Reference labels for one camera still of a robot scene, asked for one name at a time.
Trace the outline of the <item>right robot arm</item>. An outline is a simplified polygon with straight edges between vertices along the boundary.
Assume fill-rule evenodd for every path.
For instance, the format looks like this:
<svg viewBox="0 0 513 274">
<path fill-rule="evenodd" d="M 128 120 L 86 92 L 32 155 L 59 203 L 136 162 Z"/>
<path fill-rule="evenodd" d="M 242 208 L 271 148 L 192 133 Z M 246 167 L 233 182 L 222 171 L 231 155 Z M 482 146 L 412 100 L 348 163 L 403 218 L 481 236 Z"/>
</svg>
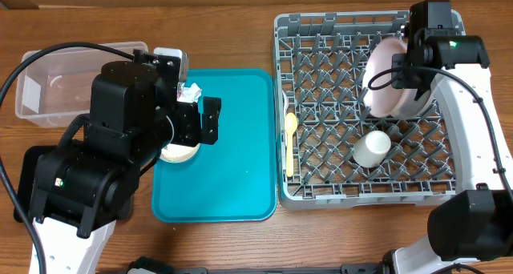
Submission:
<svg viewBox="0 0 513 274">
<path fill-rule="evenodd" d="M 448 0 L 410 8 L 406 79 L 430 90 L 445 120 L 456 194 L 429 215 L 427 234 L 391 253 L 394 273 L 448 273 L 512 254 L 512 155 L 491 96 L 484 41 L 460 35 Z"/>
</svg>

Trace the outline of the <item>grey plate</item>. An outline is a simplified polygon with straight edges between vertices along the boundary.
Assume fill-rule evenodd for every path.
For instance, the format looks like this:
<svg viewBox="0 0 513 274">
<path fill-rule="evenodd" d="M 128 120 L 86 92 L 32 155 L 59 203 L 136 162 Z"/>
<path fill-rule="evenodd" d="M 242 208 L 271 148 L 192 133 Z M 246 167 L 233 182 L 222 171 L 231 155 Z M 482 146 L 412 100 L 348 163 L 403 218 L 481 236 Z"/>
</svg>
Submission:
<svg viewBox="0 0 513 274">
<path fill-rule="evenodd" d="M 428 90 L 416 99 L 417 93 L 417 89 L 404 89 L 390 115 L 396 119 L 405 120 L 422 113 L 433 101 L 432 92 Z"/>
</svg>

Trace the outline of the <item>clear plastic bin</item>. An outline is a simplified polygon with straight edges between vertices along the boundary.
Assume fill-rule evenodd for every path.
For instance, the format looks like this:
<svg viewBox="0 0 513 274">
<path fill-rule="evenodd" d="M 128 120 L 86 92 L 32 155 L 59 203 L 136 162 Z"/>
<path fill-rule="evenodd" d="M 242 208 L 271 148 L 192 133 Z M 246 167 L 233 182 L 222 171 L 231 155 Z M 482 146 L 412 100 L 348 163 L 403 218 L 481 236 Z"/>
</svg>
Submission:
<svg viewBox="0 0 513 274">
<path fill-rule="evenodd" d="M 18 76 L 15 114 L 40 127 L 68 127 L 76 116 L 89 112 L 91 85 L 102 66 L 124 60 L 86 47 L 61 49 L 38 58 Z"/>
</svg>

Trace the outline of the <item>black bin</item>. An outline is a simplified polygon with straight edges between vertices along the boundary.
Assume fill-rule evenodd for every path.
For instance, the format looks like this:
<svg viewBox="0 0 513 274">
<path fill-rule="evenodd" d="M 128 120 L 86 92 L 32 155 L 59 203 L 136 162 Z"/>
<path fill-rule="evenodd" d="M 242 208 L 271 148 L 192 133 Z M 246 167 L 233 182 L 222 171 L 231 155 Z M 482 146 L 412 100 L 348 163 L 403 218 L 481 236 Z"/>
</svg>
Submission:
<svg viewBox="0 0 513 274">
<path fill-rule="evenodd" d="M 34 175 L 35 175 L 35 169 L 37 166 L 38 158 L 41 155 L 45 155 L 45 154 L 52 152 L 55 148 L 56 148 L 56 146 L 33 146 L 33 147 L 30 147 L 26 151 L 26 153 L 23 157 L 17 196 L 18 196 L 18 199 L 22 206 L 22 210 L 27 215 L 28 215 L 30 199 L 31 199 L 32 191 L 33 191 Z M 133 204 L 134 204 L 134 197 L 132 196 L 129 200 L 127 200 L 125 202 L 123 207 L 121 209 L 119 209 L 116 219 L 117 220 L 129 219 L 133 212 Z M 16 210 L 14 210 L 13 217 L 18 223 L 22 223 L 22 219 Z"/>
</svg>

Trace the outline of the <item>grey dishwasher rack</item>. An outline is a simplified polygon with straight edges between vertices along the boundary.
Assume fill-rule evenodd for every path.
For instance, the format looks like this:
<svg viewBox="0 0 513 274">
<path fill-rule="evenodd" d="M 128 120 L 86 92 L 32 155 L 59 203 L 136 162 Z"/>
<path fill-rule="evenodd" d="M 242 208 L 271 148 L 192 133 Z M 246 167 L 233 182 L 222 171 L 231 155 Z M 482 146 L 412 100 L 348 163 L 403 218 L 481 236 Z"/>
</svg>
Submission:
<svg viewBox="0 0 513 274">
<path fill-rule="evenodd" d="M 278 163 L 285 165 L 283 116 L 297 117 L 294 174 L 279 178 L 289 210 L 371 204 L 439 205 L 456 189 L 454 164 L 436 102 L 412 119 L 376 118 L 363 100 L 368 59 L 384 38 L 404 38 L 405 10 L 281 14 L 273 25 Z M 376 167 L 353 160 L 354 144 L 371 131 L 391 140 Z"/>
</svg>

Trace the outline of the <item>white plastic fork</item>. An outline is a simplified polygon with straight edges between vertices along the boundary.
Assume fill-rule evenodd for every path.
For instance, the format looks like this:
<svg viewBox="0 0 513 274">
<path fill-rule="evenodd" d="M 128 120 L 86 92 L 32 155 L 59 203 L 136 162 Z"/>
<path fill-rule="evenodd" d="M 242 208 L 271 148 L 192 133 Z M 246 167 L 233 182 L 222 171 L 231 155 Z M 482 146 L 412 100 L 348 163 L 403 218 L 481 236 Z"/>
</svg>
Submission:
<svg viewBox="0 0 513 274">
<path fill-rule="evenodd" d="M 283 98 L 283 116 L 285 117 L 287 115 L 287 110 L 289 108 L 289 98 L 284 91 L 282 91 L 282 98 Z"/>
</svg>

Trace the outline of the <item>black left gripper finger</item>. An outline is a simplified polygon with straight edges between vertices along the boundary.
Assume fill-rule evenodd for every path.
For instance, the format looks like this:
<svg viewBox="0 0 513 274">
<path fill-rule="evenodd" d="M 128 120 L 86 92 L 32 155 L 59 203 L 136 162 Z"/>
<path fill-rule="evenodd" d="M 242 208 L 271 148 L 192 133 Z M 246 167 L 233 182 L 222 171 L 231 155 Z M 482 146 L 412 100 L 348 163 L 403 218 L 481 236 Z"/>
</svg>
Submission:
<svg viewBox="0 0 513 274">
<path fill-rule="evenodd" d="M 174 138 L 172 143 L 196 146 L 200 142 L 200 113 L 197 103 L 178 102 L 172 115 Z"/>
<path fill-rule="evenodd" d="M 221 99 L 215 97 L 203 98 L 203 113 L 201 142 L 213 145 L 218 140 L 218 126 L 221 110 Z"/>
</svg>

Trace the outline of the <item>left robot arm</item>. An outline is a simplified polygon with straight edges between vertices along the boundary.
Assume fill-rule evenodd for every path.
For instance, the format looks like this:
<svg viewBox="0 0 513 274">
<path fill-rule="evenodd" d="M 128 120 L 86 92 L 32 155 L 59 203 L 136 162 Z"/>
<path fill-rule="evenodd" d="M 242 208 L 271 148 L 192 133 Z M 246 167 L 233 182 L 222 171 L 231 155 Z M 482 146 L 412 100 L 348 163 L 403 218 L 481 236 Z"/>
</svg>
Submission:
<svg viewBox="0 0 513 274">
<path fill-rule="evenodd" d="M 117 56 L 94 78 L 89 111 L 35 160 L 24 211 L 32 273 L 93 273 L 123 207 L 163 148 L 217 141 L 220 99 L 178 100 L 188 73 L 183 52 Z"/>
</svg>

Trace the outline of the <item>white paper cup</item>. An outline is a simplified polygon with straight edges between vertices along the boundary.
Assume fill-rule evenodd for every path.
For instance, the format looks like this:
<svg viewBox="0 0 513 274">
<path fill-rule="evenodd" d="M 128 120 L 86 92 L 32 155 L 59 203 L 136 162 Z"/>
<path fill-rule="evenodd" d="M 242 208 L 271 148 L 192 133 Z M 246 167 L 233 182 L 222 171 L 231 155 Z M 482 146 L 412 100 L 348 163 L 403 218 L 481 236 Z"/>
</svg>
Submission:
<svg viewBox="0 0 513 274">
<path fill-rule="evenodd" d="M 383 131 L 371 131 L 353 146 L 353 160 L 362 167 L 376 167 L 391 148 L 390 137 Z"/>
</svg>

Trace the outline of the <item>teal plastic tray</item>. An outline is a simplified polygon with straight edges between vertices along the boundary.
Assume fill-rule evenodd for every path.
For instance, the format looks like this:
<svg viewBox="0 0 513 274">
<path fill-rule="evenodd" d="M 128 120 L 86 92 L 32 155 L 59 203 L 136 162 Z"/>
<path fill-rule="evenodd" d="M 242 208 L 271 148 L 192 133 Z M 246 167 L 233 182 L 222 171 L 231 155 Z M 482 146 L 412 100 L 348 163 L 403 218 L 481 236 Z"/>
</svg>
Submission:
<svg viewBox="0 0 513 274">
<path fill-rule="evenodd" d="M 182 163 L 153 168 L 151 209 L 165 223 L 262 221 L 277 207 L 273 80 L 260 69 L 191 70 L 222 102 L 219 138 Z"/>
</svg>

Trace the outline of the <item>grey bowl with rice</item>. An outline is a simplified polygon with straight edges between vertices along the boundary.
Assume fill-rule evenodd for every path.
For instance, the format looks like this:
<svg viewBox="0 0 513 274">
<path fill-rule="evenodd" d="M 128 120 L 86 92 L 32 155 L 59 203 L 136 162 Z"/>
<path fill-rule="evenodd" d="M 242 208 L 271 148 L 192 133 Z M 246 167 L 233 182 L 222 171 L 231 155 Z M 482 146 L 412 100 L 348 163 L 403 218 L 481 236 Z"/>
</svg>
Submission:
<svg viewBox="0 0 513 274">
<path fill-rule="evenodd" d="M 161 150 L 160 159 L 167 163 L 183 163 L 190 160 L 199 148 L 199 143 L 194 147 L 169 143 Z"/>
</svg>

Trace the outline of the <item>yellow plastic spoon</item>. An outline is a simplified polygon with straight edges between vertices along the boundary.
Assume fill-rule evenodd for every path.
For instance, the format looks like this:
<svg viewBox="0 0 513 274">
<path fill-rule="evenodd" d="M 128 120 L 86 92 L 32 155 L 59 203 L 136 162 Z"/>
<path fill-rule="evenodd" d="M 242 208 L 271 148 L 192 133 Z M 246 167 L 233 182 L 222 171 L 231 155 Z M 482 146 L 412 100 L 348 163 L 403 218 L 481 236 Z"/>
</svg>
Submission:
<svg viewBox="0 0 513 274">
<path fill-rule="evenodd" d="M 286 176 L 292 177 L 294 174 L 293 169 L 293 136 L 297 130 L 297 117 L 294 113 L 289 112 L 285 116 L 285 133 L 287 138 L 287 147 L 286 147 Z"/>
</svg>

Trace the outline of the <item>crumpled white napkin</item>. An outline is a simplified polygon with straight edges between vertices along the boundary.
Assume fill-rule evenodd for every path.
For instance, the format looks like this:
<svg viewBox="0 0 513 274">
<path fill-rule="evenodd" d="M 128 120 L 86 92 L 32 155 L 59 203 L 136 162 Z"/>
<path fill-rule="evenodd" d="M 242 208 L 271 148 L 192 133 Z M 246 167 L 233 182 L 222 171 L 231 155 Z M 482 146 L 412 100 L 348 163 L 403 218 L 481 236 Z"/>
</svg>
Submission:
<svg viewBox="0 0 513 274">
<path fill-rule="evenodd" d="M 196 83 L 193 83 L 190 87 L 186 87 L 184 83 L 183 95 L 181 99 L 177 99 L 177 101 L 182 103 L 197 103 L 201 95 L 202 89 Z"/>
</svg>

